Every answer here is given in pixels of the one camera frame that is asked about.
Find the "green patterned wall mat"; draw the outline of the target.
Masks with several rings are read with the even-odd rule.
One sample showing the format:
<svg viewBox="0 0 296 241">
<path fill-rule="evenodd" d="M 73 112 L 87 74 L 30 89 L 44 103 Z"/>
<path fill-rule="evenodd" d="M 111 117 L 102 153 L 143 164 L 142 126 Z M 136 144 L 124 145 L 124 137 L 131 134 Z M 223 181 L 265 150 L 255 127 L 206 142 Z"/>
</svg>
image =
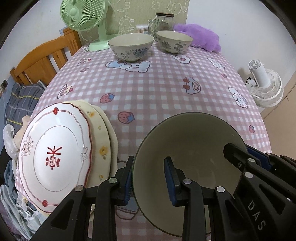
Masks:
<svg viewBox="0 0 296 241">
<path fill-rule="evenodd" d="M 137 24 L 147 24 L 156 13 L 174 14 L 174 23 L 186 22 L 189 1 L 108 1 L 107 34 L 135 33 Z M 98 37 L 97 30 L 78 32 L 90 43 Z"/>
</svg>

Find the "white red-rimmed flower plate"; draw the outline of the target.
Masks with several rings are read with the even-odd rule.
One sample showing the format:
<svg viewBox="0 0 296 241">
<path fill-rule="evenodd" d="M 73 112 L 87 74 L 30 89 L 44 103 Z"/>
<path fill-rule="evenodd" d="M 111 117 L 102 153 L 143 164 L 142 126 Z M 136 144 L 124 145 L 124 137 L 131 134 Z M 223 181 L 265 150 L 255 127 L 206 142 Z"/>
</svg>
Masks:
<svg viewBox="0 0 296 241">
<path fill-rule="evenodd" d="M 85 185 L 91 165 L 89 123 L 70 103 L 56 103 L 29 123 L 21 142 L 18 173 L 23 193 L 44 213 L 52 213 L 77 185 Z"/>
</svg>

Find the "glass mug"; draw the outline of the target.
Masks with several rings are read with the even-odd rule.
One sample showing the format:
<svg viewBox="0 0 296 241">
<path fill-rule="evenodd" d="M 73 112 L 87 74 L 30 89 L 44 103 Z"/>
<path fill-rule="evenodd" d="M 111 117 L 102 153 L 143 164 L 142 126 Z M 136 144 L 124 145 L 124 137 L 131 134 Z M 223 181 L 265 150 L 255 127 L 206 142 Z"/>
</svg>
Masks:
<svg viewBox="0 0 296 241">
<path fill-rule="evenodd" d="M 154 37 L 154 40 L 157 41 L 157 32 L 158 32 L 158 24 L 159 20 L 156 19 L 151 19 L 148 24 L 148 34 Z"/>
</svg>

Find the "blue plaid bedding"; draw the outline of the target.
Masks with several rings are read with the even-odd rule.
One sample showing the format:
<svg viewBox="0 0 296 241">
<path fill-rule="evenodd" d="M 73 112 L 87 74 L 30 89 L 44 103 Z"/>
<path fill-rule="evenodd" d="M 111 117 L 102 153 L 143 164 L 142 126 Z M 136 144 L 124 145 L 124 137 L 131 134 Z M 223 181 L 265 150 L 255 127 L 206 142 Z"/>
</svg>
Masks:
<svg viewBox="0 0 296 241">
<path fill-rule="evenodd" d="M 39 83 L 28 86 L 19 83 L 13 85 L 11 97 L 6 104 L 4 122 L 12 125 L 15 133 L 23 126 L 23 117 L 32 115 L 45 89 Z"/>
</svg>

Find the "small cream yellow-flower plate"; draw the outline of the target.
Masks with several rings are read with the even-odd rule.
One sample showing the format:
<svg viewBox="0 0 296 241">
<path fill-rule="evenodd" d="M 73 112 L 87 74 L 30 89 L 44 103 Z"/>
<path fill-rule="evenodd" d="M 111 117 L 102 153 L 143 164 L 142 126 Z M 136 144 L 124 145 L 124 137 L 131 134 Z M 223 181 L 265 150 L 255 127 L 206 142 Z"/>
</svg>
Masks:
<svg viewBox="0 0 296 241">
<path fill-rule="evenodd" d="M 105 123 L 107 117 L 100 107 L 86 101 L 73 100 L 68 103 L 78 107 L 88 120 L 92 139 L 92 159 L 86 187 L 98 186 L 109 177 L 111 171 L 111 144 Z"/>
</svg>

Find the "cotton swab container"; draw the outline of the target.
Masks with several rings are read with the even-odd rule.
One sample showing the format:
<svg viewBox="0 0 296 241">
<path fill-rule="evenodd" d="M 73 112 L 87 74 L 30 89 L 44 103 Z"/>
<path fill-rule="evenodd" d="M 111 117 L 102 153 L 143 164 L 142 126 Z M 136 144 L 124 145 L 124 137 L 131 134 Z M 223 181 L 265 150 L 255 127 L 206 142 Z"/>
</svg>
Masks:
<svg viewBox="0 0 296 241">
<path fill-rule="evenodd" d="M 135 26 L 136 33 L 148 34 L 149 25 L 148 24 L 138 24 Z"/>
</svg>

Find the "glass jar with lid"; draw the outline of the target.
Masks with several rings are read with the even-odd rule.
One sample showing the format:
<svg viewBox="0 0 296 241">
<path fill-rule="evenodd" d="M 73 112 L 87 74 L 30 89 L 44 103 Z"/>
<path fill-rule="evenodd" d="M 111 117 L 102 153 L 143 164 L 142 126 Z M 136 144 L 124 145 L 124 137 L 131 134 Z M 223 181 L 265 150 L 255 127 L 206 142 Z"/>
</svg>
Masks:
<svg viewBox="0 0 296 241">
<path fill-rule="evenodd" d="M 156 13 L 155 31 L 173 31 L 174 30 L 174 14 Z"/>
</svg>

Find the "purple plush cushion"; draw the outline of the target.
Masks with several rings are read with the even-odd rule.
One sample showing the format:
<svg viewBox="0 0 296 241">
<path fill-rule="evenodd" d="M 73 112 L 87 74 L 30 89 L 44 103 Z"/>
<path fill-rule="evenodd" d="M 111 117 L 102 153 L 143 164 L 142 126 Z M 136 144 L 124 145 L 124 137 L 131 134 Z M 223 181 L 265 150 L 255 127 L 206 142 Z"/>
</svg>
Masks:
<svg viewBox="0 0 296 241">
<path fill-rule="evenodd" d="M 174 30 L 192 37 L 192 47 L 202 48 L 208 52 L 221 52 L 219 36 L 210 29 L 197 24 L 175 24 Z"/>
</svg>

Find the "blue floral ceramic bowl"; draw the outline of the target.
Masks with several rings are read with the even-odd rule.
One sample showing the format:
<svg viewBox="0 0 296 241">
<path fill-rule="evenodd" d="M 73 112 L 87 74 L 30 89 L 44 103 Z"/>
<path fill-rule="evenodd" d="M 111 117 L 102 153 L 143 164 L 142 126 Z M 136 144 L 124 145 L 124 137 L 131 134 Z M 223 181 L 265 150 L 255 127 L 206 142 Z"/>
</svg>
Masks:
<svg viewBox="0 0 296 241">
<path fill-rule="evenodd" d="M 110 39 L 108 45 L 119 59 L 134 62 L 148 53 L 153 42 L 154 37 L 149 34 L 130 33 Z"/>
</svg>

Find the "light blue lace cloth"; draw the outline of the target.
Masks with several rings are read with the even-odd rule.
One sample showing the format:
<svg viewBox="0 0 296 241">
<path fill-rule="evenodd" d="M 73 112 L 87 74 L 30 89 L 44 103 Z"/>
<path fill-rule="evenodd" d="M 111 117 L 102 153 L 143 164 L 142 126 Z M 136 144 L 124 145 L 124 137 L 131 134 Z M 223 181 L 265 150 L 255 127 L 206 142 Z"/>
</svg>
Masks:
<svg viewBox="0 0 296 241">
<path fill-rule="evenodd" d="M 1 185 L 1 203 L 14 228 L 27 240 L 30 240 L 46 220 L 46 216 L 34 207 L 17 191 L 12 160 L 8 161 L 4 171 L 4 184 Z"/>
</svg>

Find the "pink checkered tablecloth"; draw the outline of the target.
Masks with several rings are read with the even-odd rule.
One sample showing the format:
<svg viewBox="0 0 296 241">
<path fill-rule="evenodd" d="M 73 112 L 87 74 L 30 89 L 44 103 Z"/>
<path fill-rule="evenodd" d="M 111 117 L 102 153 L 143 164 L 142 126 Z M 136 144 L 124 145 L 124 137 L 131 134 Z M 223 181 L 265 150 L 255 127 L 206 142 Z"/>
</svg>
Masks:
<svg viewBox="0 0 296 241">
<path fill-rule="evenodd" d="M 80 99 L 108 116 L 119 143 L 120 166 L 157 123 L 190 111 L 215 115 L 232 125 L 246 144 L 271 151 L 244 81 L 221 54 L 199 48 L 173 56 L 154 44 L 139 63 L 123 62 L 110 49 L 79 50 L 51 80 L 34 114 L 56 102 Z"/>
</svg>

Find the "cream cloth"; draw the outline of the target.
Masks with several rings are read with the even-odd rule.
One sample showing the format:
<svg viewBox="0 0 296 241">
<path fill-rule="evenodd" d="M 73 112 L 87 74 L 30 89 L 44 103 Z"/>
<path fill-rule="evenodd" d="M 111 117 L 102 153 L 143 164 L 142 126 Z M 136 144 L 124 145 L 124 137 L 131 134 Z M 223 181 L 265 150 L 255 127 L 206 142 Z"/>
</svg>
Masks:
<svg viewBox="0 0 296 241">
<path fill-rule="evenodd" d="M 16 156 L 14 157 L 15 161 L 17 161 L 17 159 L 18 159 L 18 154 L 19 154 L 19 151 L 20 151 L 21 141 L 22 141 L 24 133 L 25 133 L 27 127 L 28 127 L 28 124 L 30 122 L 30 116 L 29 115 L 24 116 L 22 118 L 22 122 L 23 122 L 23 126 L 18 130 L 18 132 L 14 136 L 14 143 L 16 144 L 16 147 L 18 148 L 18 150 L 16 151 Z"/>
</svg>

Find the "large cream yellow-flower plate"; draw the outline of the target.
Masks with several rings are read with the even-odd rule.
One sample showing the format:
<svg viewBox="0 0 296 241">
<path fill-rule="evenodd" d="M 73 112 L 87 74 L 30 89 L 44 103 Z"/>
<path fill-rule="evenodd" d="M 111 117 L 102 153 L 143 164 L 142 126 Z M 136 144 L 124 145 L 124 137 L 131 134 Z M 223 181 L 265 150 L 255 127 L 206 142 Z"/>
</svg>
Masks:
<svg viewBox="0 0 296 241">
<path fill-rule="evenodd" d="M 111 144 L 111 171 L 109 174 L 109 178 L 114 177 L 115 173 L 118 170 L 118 165 L 117 165 L 117 161 L 118 161 L 118 140 L 117 140 L 117 136 L 116 133 L 114 131 L 114 128 L 109 120 L 109 118 L 107 117 L 107 120 L 105 121 L 107 128 L 108 128 L 108 133 L 109 133 L 109 138 L 110 138 L 110 144 Z"/>
</svg>

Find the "green-rimmed leaf pattern bowl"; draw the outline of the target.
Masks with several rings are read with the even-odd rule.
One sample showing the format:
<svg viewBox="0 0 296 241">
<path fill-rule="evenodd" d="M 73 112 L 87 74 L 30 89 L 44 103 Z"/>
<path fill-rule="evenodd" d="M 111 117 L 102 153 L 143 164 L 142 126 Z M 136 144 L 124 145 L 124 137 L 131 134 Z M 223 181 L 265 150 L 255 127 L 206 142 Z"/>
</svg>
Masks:
<svg viewBox="0 0 296 241">
<path fill-rule="evenodd" d="M 155 126 L 140 144 L 132 169 L 133 194 L 145 218 L 162 232 L 182 234 L 184 208 L 174 207 L 169 199 L 166 157 L 199 185 L 223 186 L 233 193 L 241 173 L 224 157 L 229 143 L 246 148 L 231 125 L 206 113 L 177 114 Z"/>
</svg>

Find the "white plastic bag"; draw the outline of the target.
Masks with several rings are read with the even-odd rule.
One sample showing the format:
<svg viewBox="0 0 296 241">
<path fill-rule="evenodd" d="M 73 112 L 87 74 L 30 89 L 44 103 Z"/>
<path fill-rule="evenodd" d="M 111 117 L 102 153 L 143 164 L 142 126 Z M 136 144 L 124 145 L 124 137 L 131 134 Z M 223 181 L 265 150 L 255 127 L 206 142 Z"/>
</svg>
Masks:
<svg viewBox="0 0 296 241">
<path fill-rule="evenodd" d="M 6 153 L 13 160 L 17 160 L 19 156 L 19 149 L 13 140 L 14 133 L 15 133 L 15 129 L 12 125 L 10 124 L 5 125 L 3 129 L 3 141 L 4 141 L 4 147 L 6 149 Z"/>
</svg>

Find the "small floral ceramic bowl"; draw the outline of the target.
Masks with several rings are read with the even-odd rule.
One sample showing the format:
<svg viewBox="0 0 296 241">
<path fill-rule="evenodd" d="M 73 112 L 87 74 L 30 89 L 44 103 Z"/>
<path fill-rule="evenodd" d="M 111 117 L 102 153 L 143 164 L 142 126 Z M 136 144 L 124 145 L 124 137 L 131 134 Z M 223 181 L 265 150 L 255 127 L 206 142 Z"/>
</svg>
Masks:
<svg viewBox="0 0 296 241">
<path fill-rule="evenodd" d="M 168 30 L 158 31 L 156 37 L 160 48 L 173 54 L 185 52 L 193 41 L 192 37 L 184 33 Z"/>
</svg>

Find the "white standing fan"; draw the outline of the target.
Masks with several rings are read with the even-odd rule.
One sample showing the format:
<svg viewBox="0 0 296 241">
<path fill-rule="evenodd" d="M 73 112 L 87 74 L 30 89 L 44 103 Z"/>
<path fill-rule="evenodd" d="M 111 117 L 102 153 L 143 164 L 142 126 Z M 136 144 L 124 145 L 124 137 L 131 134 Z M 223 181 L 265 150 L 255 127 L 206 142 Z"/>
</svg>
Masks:
<svg viewBox="0 0 296 241">
<path fill-rule="evenodd" d="M 256 105 L 260 108 L 271 108 L 278 105 L 283 98 L 283 84 L 277 72 L 266 69 L 264 64 L 254 59 L 248 63 L 252 77 L 245 83 Z"/>
</svg>

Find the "green desk fan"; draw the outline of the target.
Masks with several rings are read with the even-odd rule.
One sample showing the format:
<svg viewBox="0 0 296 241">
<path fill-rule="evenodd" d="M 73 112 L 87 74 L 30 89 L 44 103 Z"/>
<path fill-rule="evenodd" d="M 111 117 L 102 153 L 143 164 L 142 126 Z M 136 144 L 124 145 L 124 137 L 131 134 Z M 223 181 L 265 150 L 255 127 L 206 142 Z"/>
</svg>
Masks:
<svg viewBox="0 0 296 241">
<path fill-rule="evenodd" d="M 88 50 L 102 51 L 109 49 L 109 40 L 117 36 L 117 34 L 107 34 L 108 7 L 108 1 L 62 1 L 60 16 L 67 27 L 78 32 L 97 30 L 98 37 L 90 41 Z"/>
</svg>

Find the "wall power socket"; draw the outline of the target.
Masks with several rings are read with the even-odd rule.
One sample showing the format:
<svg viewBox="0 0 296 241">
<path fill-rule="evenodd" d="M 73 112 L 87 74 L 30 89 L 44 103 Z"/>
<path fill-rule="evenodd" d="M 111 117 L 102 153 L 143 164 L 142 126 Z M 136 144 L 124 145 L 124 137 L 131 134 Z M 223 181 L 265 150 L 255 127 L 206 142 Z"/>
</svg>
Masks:
<svg viewBox="0 0 296 241">
<path fill-rule="evenodd" d="M 8 86 L 8 83 L 7 83 L 6 80 L 4 80 L 4 81 L 1 83 L 1 91 L 5 91 L 6 88 L 7 88 L 7 86 Z"/>
</svg>

